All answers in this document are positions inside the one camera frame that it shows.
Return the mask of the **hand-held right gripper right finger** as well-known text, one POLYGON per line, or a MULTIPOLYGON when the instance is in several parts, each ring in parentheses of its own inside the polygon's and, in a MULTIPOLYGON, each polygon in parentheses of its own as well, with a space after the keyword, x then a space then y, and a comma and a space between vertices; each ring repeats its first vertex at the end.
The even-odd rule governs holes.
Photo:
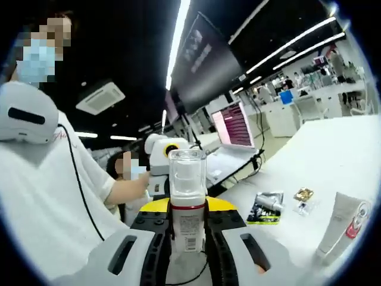
POLYGON ((208 197, 204 222, 213 285, 296 285, 301 271, 287 248, 248 226, 232 203, 208 197))

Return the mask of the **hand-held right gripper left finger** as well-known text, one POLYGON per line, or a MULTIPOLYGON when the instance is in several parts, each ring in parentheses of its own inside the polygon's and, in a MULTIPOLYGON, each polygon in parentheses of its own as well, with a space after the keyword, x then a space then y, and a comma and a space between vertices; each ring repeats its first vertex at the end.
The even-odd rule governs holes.
POLYGON ((52 285, 165 285, 171 256, 168 199, 140 209, 129 229, 110 235, 89 254, 87 264, 52 285))

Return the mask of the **person's left hand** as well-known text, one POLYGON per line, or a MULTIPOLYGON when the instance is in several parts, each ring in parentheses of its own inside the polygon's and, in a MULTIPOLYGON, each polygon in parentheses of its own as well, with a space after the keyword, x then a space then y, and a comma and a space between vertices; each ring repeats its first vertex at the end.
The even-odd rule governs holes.
POLYGON ((135 181, 136 191, 138 192, 139 195, 145 194, 145 191, 149 185, 149 178, 150 178, 149 171, 139 174, 137 180, 135 181))

